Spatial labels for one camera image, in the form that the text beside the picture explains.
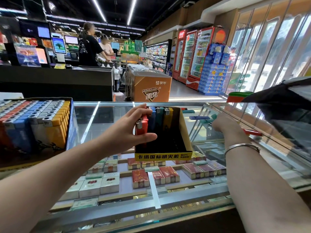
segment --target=hand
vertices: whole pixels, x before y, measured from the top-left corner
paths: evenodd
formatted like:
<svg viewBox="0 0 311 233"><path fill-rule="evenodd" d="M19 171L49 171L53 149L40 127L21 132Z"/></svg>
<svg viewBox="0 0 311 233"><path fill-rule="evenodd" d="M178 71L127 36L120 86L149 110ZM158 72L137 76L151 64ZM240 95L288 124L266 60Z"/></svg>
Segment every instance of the hand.
<svg viewBox="0 0 311 233"><path fill-rule="evenodd" d="M217 118L212 122L212 127L215 131L222 133L227 130L242 130L240 125L224 112L217 115Z"/></svg>
<svg viewBox="0 0 311 233"><path fill-rule="evenodd" d="M150 115L152 110L146 109L146 104L134 107L121 117L114 125L108 128L101 136L99 142L104 142L105 147L109 147L111 154L122 153L135 145L146 143L157 139L155 133L146 133L143 135L133 135L133 128L136 122L143 114Z"/></svg>

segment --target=cashier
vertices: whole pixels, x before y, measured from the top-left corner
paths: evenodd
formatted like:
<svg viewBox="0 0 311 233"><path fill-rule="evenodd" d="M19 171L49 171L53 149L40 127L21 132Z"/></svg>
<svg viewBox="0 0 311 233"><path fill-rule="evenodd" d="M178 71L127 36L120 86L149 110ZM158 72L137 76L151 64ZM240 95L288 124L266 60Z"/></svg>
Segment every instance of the cashier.
<svg viewBox="0 0 311 233"><path fill-rule="evenodd" d="M108 43L108 41L109 41L109 39L108 39L107 35L103 34L100 37L99 45L104 50L105 55L107 56L109 61L111 61L111 56L115 56L115 54L114 54L114 51L111 48L111 45Z"/></svg>
<svg viewBox="0 0 311 233"><path fill-rule="evenodd" d="M79 64L82 66L99 66L96 54L100 54L106 61L110 61L95 37L94 24L85 22L84 30L79 35Z"/></svg>
<svg viewBox="0 0 311 233"><path fill-rule="evenodd" d="M146 104L136 106L99 137L1 180L0 231L31 231L98 161L157 139L155 133L133 135L137 120L151 113ZM212 127L225 138L227 184L246 232L310 233L310 209L251 146L236 121L219 114Z"/></svg>

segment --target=red refrigerator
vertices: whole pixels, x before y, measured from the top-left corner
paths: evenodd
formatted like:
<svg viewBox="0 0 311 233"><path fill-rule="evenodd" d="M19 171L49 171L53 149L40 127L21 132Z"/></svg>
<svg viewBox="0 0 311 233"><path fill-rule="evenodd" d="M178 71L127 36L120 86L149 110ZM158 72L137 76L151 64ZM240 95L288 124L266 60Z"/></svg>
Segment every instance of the red refrigerator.
<svg viewBox="0 0 311 233"><path fill-rule="evenodd" d="M184 47L185 47L185 40L186 40L186 33L187 30L181 30L178 34L177 43L176 43L176 50L175 50L175 60L174 60L174 70L172 73L172 77L176 80L178 80L181 70L181 61L182 61L182 55L184 53Z"/></svg>
<svg viewBox="0 0 311 233"><path fill-rule="evenodd" d="M227 38L228 31L220 27L209 27L198 31L186 86L194 90L198 89L205 56L208 54L210 44L225 44Z"/></svg>
<svg viewBox="0 0 311 233"><path fill-rule="evenodd" d="M197 30L190 31L186 34L186 42L184 47L184 53L182 57L182 63L181 63L181 71L178 78L178 81L186 84L189 70L190 70L190 64L191 59L193 57L194 52L194 46L196 41L196 34Z"/></svg>

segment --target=silver bangle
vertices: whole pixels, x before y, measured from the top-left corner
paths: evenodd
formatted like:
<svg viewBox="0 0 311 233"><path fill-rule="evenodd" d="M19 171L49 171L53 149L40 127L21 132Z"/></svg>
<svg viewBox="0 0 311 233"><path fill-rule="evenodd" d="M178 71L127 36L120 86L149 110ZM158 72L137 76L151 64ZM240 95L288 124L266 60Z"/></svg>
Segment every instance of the silver bangle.
<svg viewBox="0 0 311 233"><path fill-rule="evenodd" d="M228 147L228 149L226 150L225 152L225 156L226 156L226 153L229 151L229 150L232 150L234 148L237 148L237 147L240 147L240 146L248 146L248 147L251 147L253 149L255 149L258 153L260 152L260 148L258 148L257 146L253 145L253 144L249 144L249 143L241 143L241 144L236 144L236 145L231 145Z"/></svg>

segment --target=ceiling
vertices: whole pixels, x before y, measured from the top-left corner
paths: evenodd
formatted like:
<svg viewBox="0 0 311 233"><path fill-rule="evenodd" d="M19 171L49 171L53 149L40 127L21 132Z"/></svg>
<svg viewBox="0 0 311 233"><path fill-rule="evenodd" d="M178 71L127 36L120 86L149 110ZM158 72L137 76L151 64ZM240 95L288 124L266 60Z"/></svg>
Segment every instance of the ceiling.
<svg viewBox="0 0 311 233"><path fill-rule="evenodd" d="M137 0L129 24L130 28L125 29L132 1L133 0L97 0L107 20L108 25L106 25L92 0L43 0L46 14L51 21L75 23L81 27L83 26L83 21L81 20L94 21L98 22L95 26L101 28L98 30L107 35L115 35L115 37L117 37L118 34L114 33L123 30L123 32L127 32L123 34L125 36L130 35L131 39L139 38L141 35L145 34L146 31L178 10L182 3L187 3L189 1L197 2L198 0ZM24 5L25 3L23 4L22 0L0 0L0 8L24 10ZM57 19L55 16L69 17L79 19L80 21Z"/></svg>

